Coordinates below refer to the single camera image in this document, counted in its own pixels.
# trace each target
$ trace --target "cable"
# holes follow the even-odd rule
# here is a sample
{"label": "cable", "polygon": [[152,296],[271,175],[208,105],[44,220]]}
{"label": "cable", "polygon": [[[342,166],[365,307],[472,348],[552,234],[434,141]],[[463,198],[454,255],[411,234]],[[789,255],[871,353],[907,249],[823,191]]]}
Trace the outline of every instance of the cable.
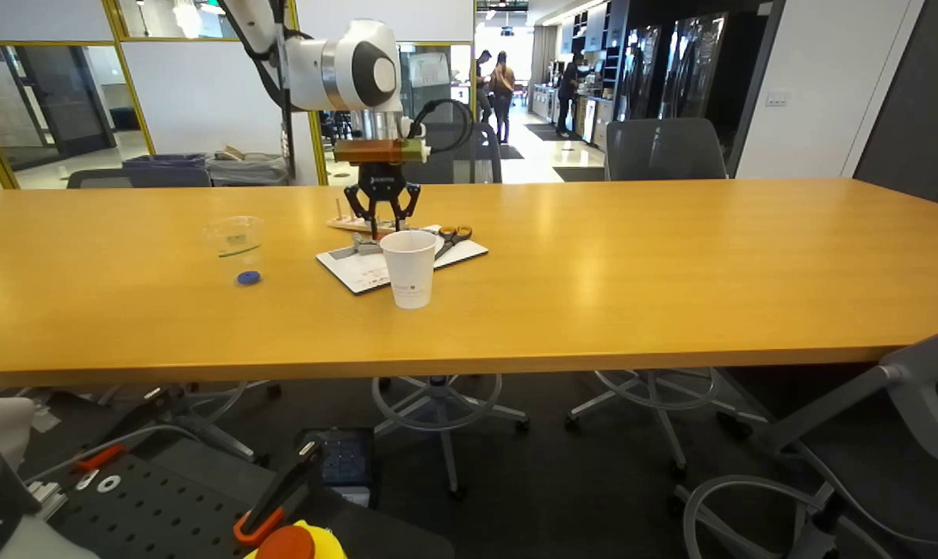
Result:
{"label": "cable", "polygon": [[454,152],[454,150],[458,150],[458,145],[472,138],[472,112],[468,112],[467,104],[457,104],[457,99],[427,99],[427,104],[416,112],[416,117],[411,123],[405,141],[424,138],[422,123],[424,123],[431,112],[438,112],[442,105],[454,105],[454,112],[458,116],[458,117],[457,117],[457,123],[458,123],[458,134],[457,134],[457,141],[446,144],[446,145],[431,145],[431,152]]}

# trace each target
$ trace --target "person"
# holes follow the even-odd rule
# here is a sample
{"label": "person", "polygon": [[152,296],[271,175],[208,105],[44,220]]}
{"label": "person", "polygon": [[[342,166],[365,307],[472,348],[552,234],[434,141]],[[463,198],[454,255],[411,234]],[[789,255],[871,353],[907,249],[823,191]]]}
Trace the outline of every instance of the person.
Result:
{"label": "person", "polygon": [[506,53],[497,53],[497,66],[493,66],[493,74],[489,74],[489,92],[493,92],[493,116],[497,116],[497,141],[500,144],[506,144],[506,138],[509,138],[512,84],[515,84],[515,74],[506,66]]}
{"label": "person", "polygon": [[561,78],[559,78],[559,138],[572,138],[573,132],[565,127],[565,117],[573,116],[573,104],[577,104],[577,92],[581,92],[581,81],[582,81],[582,53],[573,51]]}
{"label": "person", "polygon": [[489,112],[493,112],[489,84],[481,78],[485,62],[489,62],[489,51],[481,51],[474,56],[474,116],[478,116],[478,123],[489,123]]}

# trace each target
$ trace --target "door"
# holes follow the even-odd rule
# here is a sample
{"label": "door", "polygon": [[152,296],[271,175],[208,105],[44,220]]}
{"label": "door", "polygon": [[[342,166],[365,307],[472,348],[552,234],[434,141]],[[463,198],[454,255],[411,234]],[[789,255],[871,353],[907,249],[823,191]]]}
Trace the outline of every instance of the door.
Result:
{"label": "door", "polygon": [[855,177],[938,202],[938,0],[919,12]]}
{"label": "door", "polygon": [[15,53],[63,160],[115,145],[76,46],[21,46]]}

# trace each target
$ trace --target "mesh chair back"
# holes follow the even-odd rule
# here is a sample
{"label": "mesh chair back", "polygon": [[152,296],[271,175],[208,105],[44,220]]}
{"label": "mesh chair back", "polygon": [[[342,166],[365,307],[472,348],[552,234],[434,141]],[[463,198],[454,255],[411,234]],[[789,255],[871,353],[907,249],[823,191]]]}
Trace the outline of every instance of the mesh chair back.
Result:
{"label": "mesh chair back", "polygon": [[424,123],[427,161],[403,166],[411,184],[504,184],[500,144],[489,124]]}
{"label": "mesh chair back", "polygon": [[725,177],[708,117],[634,117],[606,127],[608,182]]}
{"label": "mesh chair back", "polygon": [[938,336],[883,362],[889,396],[914,438],[938,461]]}

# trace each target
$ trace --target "blue object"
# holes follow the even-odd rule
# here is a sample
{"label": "blue object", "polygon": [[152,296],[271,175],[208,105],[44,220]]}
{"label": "blue object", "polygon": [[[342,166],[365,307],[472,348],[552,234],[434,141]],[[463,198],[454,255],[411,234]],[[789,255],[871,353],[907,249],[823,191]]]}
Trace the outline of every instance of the blue object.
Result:
{"label": "blue object", "polygon": [[262,284],[262,275],[258,275],[258,270],[242,270],[242,275],[240,275],[240,285],[253,285],[253,284]]}

